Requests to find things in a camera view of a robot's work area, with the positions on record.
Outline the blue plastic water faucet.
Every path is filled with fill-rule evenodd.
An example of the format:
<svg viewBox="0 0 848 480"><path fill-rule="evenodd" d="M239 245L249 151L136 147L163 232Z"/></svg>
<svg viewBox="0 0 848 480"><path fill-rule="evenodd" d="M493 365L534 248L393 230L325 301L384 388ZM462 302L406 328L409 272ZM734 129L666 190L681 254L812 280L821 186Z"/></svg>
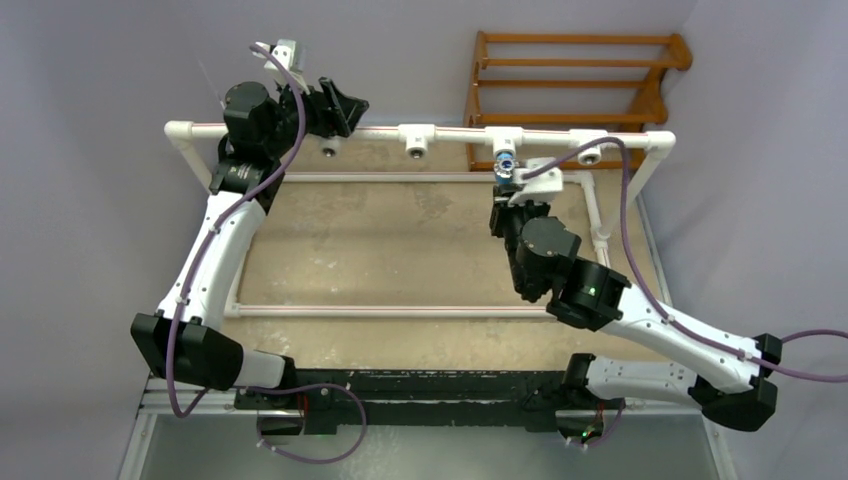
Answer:
<svg viewBox="0 0 848 480"><path fill-rule="evenodd" d="M497 185L508 185L514 181L516 168L515 152L500 150L495 154L493 173Z"/></svg>

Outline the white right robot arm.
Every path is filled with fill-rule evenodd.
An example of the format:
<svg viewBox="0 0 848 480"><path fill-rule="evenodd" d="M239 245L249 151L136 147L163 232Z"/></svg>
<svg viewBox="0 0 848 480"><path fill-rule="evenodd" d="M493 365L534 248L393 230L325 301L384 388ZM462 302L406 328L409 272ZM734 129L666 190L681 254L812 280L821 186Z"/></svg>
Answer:
<svg viewBox="0 0 848 480"><path fill-rule="evenodd" d="M631 362L575 354L561 381L569 404L621 398L675 403L743 432L759 430L775 414L778 388L768 377L781 359L777 337L734 336L651 304L625 275L579 256L580 236L550 215L549 205L510 205L518 191L493 187L489 228L504 242L521 299L534 303L547 296L545 311L557 321L633 341L666 358Z"/></svg>

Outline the white PVC pipe frame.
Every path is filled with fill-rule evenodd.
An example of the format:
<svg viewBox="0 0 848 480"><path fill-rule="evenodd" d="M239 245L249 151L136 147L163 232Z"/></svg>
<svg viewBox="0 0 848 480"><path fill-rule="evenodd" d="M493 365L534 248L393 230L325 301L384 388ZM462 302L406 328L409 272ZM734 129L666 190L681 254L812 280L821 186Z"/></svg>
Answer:
<svg viewBox="0 0 848 480"><path fill-rule="evenodd" d="M656 168L671 153L676 137L670 131L646 133L606 132L603 130L525 130L520 127L460 128L439 127L433 124L401 124L398 126L363 127L350 135L350 140L398 141L405 145L410 157L422 156L437 142L458 142L470 146L486 145L494 154L500 150L514 151L523 145L578 148L577 159L587 167L588 156L601 155L604 144L620 142L620 151L627 154L641 150L645 158L633 177L622 182L623 199L617 209L619 216L600 214L593 177L582 169L562 173L564 184L574 183L583 188L589 215L592 245L597 260L611 264L608 239L615 227L625 228L627 212ZM195 240L188 259L167 294L175 303L197 295L200 302L189 312L210 317L213 325L226 318L294 317L294 318L542 318L544 312L530 307L496 306L285 306L246 305L237 300L243 267L252 238L266 215L256 202L245 204L240 195L225 193L208 198L206 219Z"/></svg>

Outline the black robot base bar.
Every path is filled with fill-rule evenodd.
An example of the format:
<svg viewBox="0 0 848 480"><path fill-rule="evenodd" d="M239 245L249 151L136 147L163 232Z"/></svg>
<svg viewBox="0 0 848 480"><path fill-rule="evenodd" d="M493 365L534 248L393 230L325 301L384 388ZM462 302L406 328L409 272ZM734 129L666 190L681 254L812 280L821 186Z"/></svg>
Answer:
<svg viewBox="0 0 848 480"><path fill-rule="evenodd" d="M238 410L291 410L308 435L342 425L522 427L557 432L566 410L616 411L562 370L298 369L277 394L238 393Z"/></svg>

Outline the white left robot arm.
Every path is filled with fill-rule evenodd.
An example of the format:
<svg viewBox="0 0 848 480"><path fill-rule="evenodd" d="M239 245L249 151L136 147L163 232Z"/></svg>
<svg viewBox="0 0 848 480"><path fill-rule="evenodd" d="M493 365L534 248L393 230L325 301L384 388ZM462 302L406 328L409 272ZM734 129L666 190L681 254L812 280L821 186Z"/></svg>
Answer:
<svg viewBox="0 0 848 480"><path fill-rule="evenodd" d="M243 82L226 93L225 133L201 229L165 298L154 313L137 314L130 332L157 377L213 390L259 387L264 401L284 409L298 395L298 382L286 374L292 360L224 335L227 296L285 177L280 167L308 135L349 137L369 103L343 94L326 77L305 92L277 91Z"/></svg>

